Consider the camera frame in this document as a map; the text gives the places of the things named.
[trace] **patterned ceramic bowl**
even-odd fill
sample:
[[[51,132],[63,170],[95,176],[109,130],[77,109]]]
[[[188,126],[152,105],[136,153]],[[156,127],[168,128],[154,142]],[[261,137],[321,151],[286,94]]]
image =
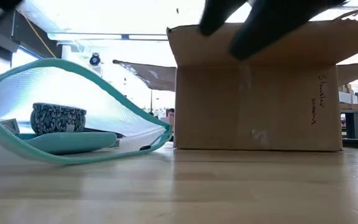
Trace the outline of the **patterned ceramic bowl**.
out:
[[[34,103],[32,107],[31,128],[38,135],[84,130],[86,110],[48,103]]]

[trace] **box flap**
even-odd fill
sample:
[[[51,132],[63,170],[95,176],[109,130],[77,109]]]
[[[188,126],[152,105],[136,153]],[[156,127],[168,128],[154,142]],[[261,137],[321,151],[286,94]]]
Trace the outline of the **box flap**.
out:
[[[168,30],[179,67],[240,65],[229,55],[229,44],[242,24],[224,24],[203,37],[198,26]],[[249,59],[252,65],[336,64],[358,53],[358,21],[309,22]]]
[[[338,85],[358,80],[358,63],[337,66]]]
[[[140,78],[152,90],[175,91],[175,74],[177,68],[146,65],[139,63],[112,61]]]

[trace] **black marker writing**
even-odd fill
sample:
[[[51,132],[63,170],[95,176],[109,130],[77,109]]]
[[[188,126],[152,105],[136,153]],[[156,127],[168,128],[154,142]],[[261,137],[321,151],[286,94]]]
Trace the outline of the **black marker writing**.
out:
[[[311,99],[311,125],[316,124],[316,99]]]
[[[327,96],[324,94],[324,89],[323,89],[323,86],[325,83],[327,83],[327,76],[325,75],[320,75],[318,77],[318,79],[320,80],[320,91],[319,91],[319,99],[320,99],[320,106],[321,107],[325,107],[325,102],[324,102],[324,99],[327,98]]]

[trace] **teal object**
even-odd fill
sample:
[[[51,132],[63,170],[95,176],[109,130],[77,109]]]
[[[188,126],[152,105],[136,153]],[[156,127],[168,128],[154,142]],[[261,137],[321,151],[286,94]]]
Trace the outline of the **teal object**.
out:
[[[53,155],[91,152],[116,143],[114,133],[49,133],[25,142]]]
[[[80,90],[81,92],[91,92],[92,88],[97,88],[98,91],[111,99],[110,101],[116,102],[115,105],[119,104],[120,108],[117,110],[122,114],[115,114],[111,111],[101,110],[103,114],[108,115],[108,119],[98,119],[95,114],[101,114],[101,111],[97,111],[92,113],[94,108],[84,108],[87,110],[87,122],[86,124],[91,125],[89,128],[94,129],[102,129],[98,128],[98,126],[103,126],[105,131],[108,130],[109,125],[114,126],[116,125],[117,128],[130,128],[131,130],[128,133],[123,133],[125,136],[129,136],[129,140],[126,138],[121,139],[120,147],[124,145],[130,145],[131,148],[127,152],[117,153],[117,154],[104,154],[100,156],[81,156],[81,157],[66,157],[66,156],[59,156],[54,155],[48,152],[45,152],[37,147],[30,145],[27,141],[15,136],[11,132],[9,132],[6,128],[4,128],[0,124],[0,145],[6,149],[7,151],[14,153],[18,156],[21,156],[25,159],[35,160],[35,161],[42,161],[46,163],[53,163],[53,164],[83,164],[83,163],[90,163],[90,162],[99,162],[99,161],[106,161],[111,159],[118,159],[123,157],[131,157],[131,156],[139,156],[143,154],[147,154],[152,152],[160,147],[162,147],[171,137],[171,126],[166,124],[157,118],[149,115],[131,101],[129,101],[124,95],[122,95],[119,91],[117,91],[113,86],[111,86],[108,82],[104,81],[101,77],[97,76],[97,74],[93,73],[92,71],[79,66],[73,62],[69,62],[66,60],[60,59],[42,59],[35,62],[32,62],[27,65],[23,65],[21,67],[14,68],[6,73],[0,75],[0,119],[4,115],[6,115],[5,110],[6,108],[14,108],[16,103],[22,103],[23,101],[29,101],[32,98],[30,92],[23,92],[20,86],[30,85],[28,84],[31,80],[32,76],[34,77],[48,77],[52,76],[53,73],[51,71],[55,71],[56,68],[59,70],[66,71],[68,77],[72,77],[73,74],[75,77],[80,77],[83,80],[90,82],[91,86],[88,89]],[[31,90],[37,90],[34,86],[39,86],[42,83],[34,81]],[[49,100],[48,96],[42,96],[44,99]],[[91,96],[94,99],[98,99],[101,95],[94,95]],[[142,136],[146,136],[144,138],[139,138],[139,133]],[[128,141],[132,141],[133,144],[125,144]],[[142,146],[150,146],[147,150],[140,151],[140,147]]]

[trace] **security camera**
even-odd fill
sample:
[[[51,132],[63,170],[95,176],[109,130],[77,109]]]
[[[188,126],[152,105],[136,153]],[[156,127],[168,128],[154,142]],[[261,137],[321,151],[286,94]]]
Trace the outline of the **security camera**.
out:
[[[98,66],[100,63],[99,53],[93,53],[91,59],[89,60],[89,63],[92,66]]]

